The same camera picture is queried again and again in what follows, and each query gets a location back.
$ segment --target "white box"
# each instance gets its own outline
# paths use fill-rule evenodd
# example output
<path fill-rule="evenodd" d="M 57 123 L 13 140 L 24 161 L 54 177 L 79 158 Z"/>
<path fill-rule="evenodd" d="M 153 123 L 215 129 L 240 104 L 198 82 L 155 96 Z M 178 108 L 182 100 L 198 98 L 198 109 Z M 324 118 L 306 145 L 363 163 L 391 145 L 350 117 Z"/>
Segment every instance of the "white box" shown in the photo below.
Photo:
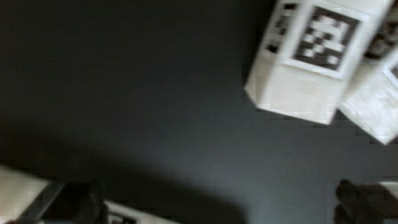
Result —
<path fill-rule="evenodd" d="M 390 144 L 398 136 L 398 9 L 390 13 L 366 56 L 340 110 L 375 139 Z"/>
<path fill-rule="evenodd" d="M 247 81 L 256 107 L 329 124 L 391 0 L 281 0 Z"/>

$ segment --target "black object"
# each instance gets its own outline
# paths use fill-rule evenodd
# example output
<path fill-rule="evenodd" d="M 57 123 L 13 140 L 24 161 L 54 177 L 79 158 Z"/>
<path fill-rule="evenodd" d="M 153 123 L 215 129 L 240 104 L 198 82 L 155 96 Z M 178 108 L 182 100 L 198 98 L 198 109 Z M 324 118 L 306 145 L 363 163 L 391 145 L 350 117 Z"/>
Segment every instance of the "black object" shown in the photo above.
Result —
<path fill-rule="evenodd" d="M 340 200 L 334 210 L 336 224 L 384 224 L 386 220 L 397 219 L 398 201 L 379 184 L 354 185 L 343 180 L 336 196 Z"/>
<path fill-rule="evenodd" d="M 43 192 L 18 223 L 45 221 L 47 224 L 107 224 L 109 208 L 100 184 L 96 182 L 66 184 L 59 192 L 55 188 L 61 186 L 52 186 Z"/>

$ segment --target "printed pattern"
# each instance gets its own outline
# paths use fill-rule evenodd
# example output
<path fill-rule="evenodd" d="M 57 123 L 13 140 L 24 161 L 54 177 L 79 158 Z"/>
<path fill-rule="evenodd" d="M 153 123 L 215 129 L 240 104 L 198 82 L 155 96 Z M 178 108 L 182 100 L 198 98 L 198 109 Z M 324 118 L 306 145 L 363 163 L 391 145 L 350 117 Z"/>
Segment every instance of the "printed pattern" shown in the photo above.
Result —
<path fill-rule="evenodd" d="M 366 57 L 379 60 L 398 43 L 398 22 L 386 22 L 372 41 Z"/>
<path fill-rule="evenodd" d="M 358 26 L 358 19 L 315 7 L 294 59 L 336 71 Z"/>
<path fill-rule="evenodd" d="M 290 27 L 290 20 L 294 16 L 294 12 L 297 9 L 297 4 L 285 4 L 283 9 L 279 11 L 279 19 L 274 24 L 274 28 L 270 31 L 270 40 L 267 44 L 267 50 L 278 54 L 279 47 L 283 44 L 283 38 L 288 33 L 288 27 Z"/>

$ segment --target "white cardboard box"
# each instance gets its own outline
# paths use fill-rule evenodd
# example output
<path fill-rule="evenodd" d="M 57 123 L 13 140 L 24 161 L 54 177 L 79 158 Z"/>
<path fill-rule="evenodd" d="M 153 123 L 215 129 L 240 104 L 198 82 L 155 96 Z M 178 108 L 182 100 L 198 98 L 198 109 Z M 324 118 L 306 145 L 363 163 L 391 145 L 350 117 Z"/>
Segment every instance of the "white cardboard box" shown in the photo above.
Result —
<path fill-rule="evenodd" d="M 329 124 L 391 0 L 281 0 L 249 82 L 256 107 Z"/>

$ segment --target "dark gray surface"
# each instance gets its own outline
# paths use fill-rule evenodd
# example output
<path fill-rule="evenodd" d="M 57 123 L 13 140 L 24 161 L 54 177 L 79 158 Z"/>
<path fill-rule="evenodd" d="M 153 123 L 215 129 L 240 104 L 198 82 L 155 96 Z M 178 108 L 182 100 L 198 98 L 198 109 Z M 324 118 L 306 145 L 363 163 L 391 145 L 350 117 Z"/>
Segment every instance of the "dark gray surface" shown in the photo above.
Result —
<path fill-rule="evenodd" d="M 183 223 L 331 223 L 334 187 L 395 179 L 397 145 L 258 112 L 269 1 L 0 2 L 0 162 L 105 180 Z"/>

